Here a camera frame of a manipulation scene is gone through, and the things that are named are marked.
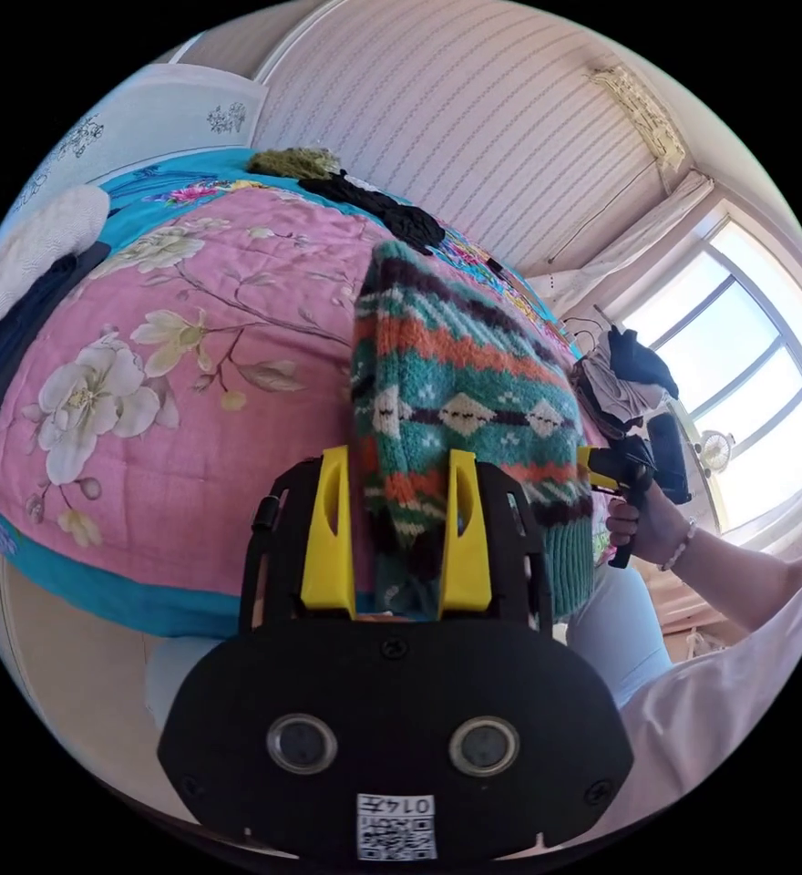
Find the person's right hand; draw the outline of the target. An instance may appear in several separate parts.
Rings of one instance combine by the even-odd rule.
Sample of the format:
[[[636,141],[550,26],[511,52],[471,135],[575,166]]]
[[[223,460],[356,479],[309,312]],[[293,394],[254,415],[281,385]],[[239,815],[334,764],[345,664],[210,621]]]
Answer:
[[[693,522],[654,482],[640,508],[631,499],[610,499],[606,525],[614,548],[629,547],[631,555],[664,566],[687,539]]]

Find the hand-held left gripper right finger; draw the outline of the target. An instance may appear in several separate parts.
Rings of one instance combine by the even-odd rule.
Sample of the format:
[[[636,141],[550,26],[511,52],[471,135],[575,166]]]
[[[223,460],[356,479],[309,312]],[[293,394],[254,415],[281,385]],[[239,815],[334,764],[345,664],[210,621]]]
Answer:
[[[453,449],[438,615],[485,613],[491,603],[488,536],[474,454]]]

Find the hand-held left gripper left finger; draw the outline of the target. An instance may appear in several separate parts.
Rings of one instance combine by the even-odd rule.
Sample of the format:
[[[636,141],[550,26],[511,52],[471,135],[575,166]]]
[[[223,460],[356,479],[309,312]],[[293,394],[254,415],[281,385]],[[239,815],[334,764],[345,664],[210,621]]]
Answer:
[[[301,600],[310,613],[353,620],[355,570],[348,447],[321,456],[303,566]]]

